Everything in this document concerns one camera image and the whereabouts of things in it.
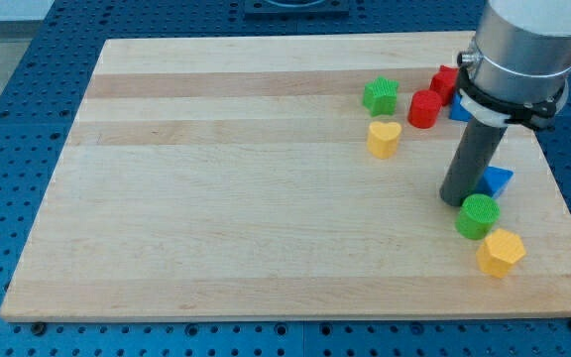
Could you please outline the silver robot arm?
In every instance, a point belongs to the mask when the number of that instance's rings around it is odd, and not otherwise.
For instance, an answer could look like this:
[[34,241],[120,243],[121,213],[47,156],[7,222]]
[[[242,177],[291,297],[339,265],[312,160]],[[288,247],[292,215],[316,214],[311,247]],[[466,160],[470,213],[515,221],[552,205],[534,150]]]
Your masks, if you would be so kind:
[[571,1],[488,0],[457,61],[461,105],[474,119],[551,128],[569,96]]

